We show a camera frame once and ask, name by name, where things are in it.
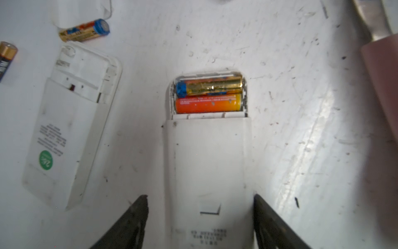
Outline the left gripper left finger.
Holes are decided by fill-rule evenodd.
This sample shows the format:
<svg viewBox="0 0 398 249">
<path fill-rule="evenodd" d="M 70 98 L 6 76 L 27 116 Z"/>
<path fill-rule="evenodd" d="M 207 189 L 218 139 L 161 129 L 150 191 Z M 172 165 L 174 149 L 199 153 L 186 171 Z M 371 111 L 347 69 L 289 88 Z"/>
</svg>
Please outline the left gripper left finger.
<svg viewBox="0 0 398 249">
<path fill-rule="evenodd" d="M 148 196 L 141 195 L 91 249 L 141 249 L 148 215 Z"/>
</svg>

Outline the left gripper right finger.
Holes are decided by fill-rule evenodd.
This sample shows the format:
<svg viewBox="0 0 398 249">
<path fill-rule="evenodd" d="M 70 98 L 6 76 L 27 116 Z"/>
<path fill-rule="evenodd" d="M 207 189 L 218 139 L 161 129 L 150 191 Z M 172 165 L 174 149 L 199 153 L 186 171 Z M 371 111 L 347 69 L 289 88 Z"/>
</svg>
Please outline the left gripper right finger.
<svg viewBox="0 0 398 249">
<path fill-rule="evenodd" d="M 260 249 L 310 249 L 258 194 L 254 196 L 254 229 Z"/>
</svg>

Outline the grey remote control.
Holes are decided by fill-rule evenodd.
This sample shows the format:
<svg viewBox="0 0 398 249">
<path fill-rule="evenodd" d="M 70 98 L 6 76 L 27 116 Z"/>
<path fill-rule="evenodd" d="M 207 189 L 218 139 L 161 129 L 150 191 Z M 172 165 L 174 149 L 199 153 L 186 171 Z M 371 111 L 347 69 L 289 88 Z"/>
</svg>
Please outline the grey remote control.
<svg viewBox="0 0 398 249">
<path fill-rule="evenodd" d="M 241 76 L 238 112 L 177 114 L 176 84 L 184 79 Z M 250 249 L 254 244 L 251 119 L 247 82 L 224 70 L 181 75 L 166 95 L 164 124 L 168 249 Z"/>
</svg>

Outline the white remote control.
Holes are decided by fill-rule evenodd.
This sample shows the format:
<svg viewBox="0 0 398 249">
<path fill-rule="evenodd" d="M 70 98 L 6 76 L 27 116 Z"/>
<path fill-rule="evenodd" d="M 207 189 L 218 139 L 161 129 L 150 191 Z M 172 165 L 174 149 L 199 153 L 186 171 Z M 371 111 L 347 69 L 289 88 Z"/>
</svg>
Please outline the white remote control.
<svg viewBox="0 0 398 249">
<path fill-rule="evenodd" d="M 117 58 L 80 42 L 62 44 L 22 177 L 45 204 L 67 211 L 81 203 L 121 74 Z"/>
</svg>

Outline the gold blue AAA battery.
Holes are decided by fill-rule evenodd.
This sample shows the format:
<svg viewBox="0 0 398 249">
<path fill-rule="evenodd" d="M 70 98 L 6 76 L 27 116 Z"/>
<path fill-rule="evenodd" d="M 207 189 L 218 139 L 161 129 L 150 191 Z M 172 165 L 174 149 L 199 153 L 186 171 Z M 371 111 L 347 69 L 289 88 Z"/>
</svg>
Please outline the gold blue AAA battery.
<svg viewBox="0 0 398 249">
<path fill-rule="evenodd" d="M 110 33 L 109 25 L 104 19 L 97 19 L 59 32 L 63 42 L 84 42 Z"/>
</svg>

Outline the black gold AAA battery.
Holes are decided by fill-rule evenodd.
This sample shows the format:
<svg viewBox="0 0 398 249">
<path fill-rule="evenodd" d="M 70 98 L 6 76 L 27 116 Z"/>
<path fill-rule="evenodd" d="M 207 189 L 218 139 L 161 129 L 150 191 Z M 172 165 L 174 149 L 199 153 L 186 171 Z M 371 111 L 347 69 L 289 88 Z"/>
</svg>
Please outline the black gold AAA battery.
<svg viewBox="0 0 398 249">
<path fill-rule="evenodd" d="M 0 80 L 4 77 L 17 52 L 18 49 L 15 45 L 6 41 L 1 42 Z"/>
</svg>

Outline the white battery cover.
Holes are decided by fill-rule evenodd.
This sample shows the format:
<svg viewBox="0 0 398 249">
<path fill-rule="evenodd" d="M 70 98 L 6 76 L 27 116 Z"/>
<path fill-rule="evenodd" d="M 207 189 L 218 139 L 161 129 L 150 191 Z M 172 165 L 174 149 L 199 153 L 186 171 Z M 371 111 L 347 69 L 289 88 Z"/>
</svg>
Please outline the white battery cover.
<svg viewBox="0 0 398 249">
<path fill-rule="evenodd" d="M 51 22 L 58 29 L 68 29 L 97 19 L 112 16 L 111 0 L 47 1 Z"/>
</svg>

